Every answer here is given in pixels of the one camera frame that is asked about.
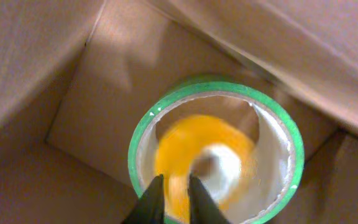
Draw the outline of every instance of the small tape roll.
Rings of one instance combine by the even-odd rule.
[[[282,159],[285,164],[281,164],[280,161],[276,164],[277,167],[274,167],[274,169],[287,169],[288,172],[284,172],[285,175],[282,177],[279,174],[275,177],[282,179],[284,185],[278,195],[273,195],[272,203],[256,213],[254,217],[245,217],[243,220],[238,220],[238,217],[233,219],[228,217],[229,220],[246,223],[265,223],[285,207],[300,183],[304,164],[303,141],[295,122],[276,101],[248,86],[229,82],[224,77],[215,75],[188,80],[169,91],[146,112],[138,123],[129,146],[128,168],[132,185],[140,197],[146,188],[142,177],[142,169],[145,166],[142,164],[142,157],[147,153],[144,152],[144,144],[148,141],[146,136],[150,135],[151,130],[161,117],[187,101],[217,95],[242,98],[252,104],[257,109],[258,116],[264,118],[260,130],[260,134],[264,136],[260,138],[260,146],[266,147],[266,138],[268,138],[269,141],[271,139],[273,142],[277,142],[275,146],[279,147],[278,150],[282,150],[283,153],[288,151],[288,162]],[[177,222],[169,216],[165,217],[165,221],[166,223]]]

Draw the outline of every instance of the tape roll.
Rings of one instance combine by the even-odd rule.
[[[165,114],[186,102],[213,96],[233,97],[247,101],[258,114],[261,125],[258,141],[261,152],[258,172],[269,184],[262,187],[255,185],[253,190],[262,195],[265,192],[259,188],[265,186],[265,189],[270,189],[270,191],[263,200],[250,195],[249,198],[241,201],[241,206],[234,206],[224,211],[224,214],[232,222],[265,223],[285,207],[300,183],[304,164],[303,141],[295,122],[276,101],[248,86],[229,82],[224,77],[202,76],[187,80],[169,91],[143,116],[134,131],[128,152],[129,175],[134,190],[140,197],[148,185],[148,179],[151,178],[146,177],[150,176],[146,171],[149,169],[147,166],[152,163],[150,160],[147,161],[147,158],[148,154],[152,154],[155,150],[150,145],[155,145],[156,142],[150,142],[155,141],[152,135],[155,135],[155,125],[158,121]],[[241,211],[243,205],[252,205],[256,207],[257,212],[244,214]],[[166,214],[165,222],[177,223],[177,220]]]

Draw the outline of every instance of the orange object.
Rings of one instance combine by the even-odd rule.
[[[206,147],[213,144],[227,146],[241,161],[237,187],[219,201],[219,207],[224,208],[246,189],[244,185],[254,173],[252,140],[225,121],[205,115],[192,115],[177,121],[160,140],[155,155],[155,174],[165,177],[167,212],[182,222],[189,220],[188,175]]]

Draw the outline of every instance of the green ring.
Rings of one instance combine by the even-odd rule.
[[[132,186],[134,187],[137,196],[140,197],[143,194],[144,190],[141,189],[140,182],[137,177],[136,153],[140,139],[144,131],[146,130],[146,127],[153,120],[154,116],[161,112],[164,108],[168,107],[172,103],[184,97],[207,91],[226,91],[231,93],[237,93],[259,101],[260,103],[271,109],[278,116],[278,118],[283,121],[284,125],[287,127],[292,137],[293,143],[295,145],[295,172],[293,174],[290,188],[288,189],[282,200],[270,212],[268,212],[266,215],[254,222],[265,223],[271,218],[273,218],[279,211],[281,211],[294,195],[296,188],[299,186],[301,180],[303,164],[305,161],[305,152],[303,150],[303,141],[298,126],[291,119],[290,115],[269,96],[248,86],[231,82],[196,83],[176,89],[175,91],[169,93],[161,100],[159,100],[153,107],[151,107],[151,109],[148,110],[148,112],[139,121],[138,125],[135,128],[134,134],[132,135],[131,143],[129,144],[128,169]],[[165,223],[174,224],[176,222],[171,218],[165,216]]]

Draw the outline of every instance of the green tape roll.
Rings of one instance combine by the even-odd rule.
[[[209,91],[225,91],[230,93],[236,93],[238,95],[246,96],[248,98],[254,99],[255,101],[258,101],[266,108],[273,111],[273,113],[275,113],[279,120],[282,121],[282,123],[285,125],[288,132],[290,133],[290,137],[292,138],[292,142],[295,147],[295,171],[290,182],[291,187],[287,190],[281,201],[279,201],[279,203],[273,207],[273,209],[271,209],[264,216],[253,222],[265,223],[271,218],[273,218],[280,210],[282,210],[287,205],[287,203],[290,201],[293,194],[295,193],[297,187],[299,186],[303,172],[303,164],[305,160],[302,137],[297,125],[291,119],[290,115],[276,101],[253,88],[229,82],[225,77],[216,75],[212,77],[201,76],[183,82],[181,85],[178,85],[176,88],[169,91],[161,100],[159,100],[155,105],[153,105],[153,107],[151,107],[148,112],[146,112],[146,114],[138,123],[132,136],[131,143],[129,145],[128,169],[132,186],[134,187],[138,197],[140,197],[145,189],[140,186],[140,181],[136,168],[136,155],[140,140],[150,122],[155,118],[156,115],[163,111],[164,108],[170,106],[178,100],[182,100],[191,95],[205,93]],[[165,216],[165,222],[176,223],[174,220],[167,216]]]

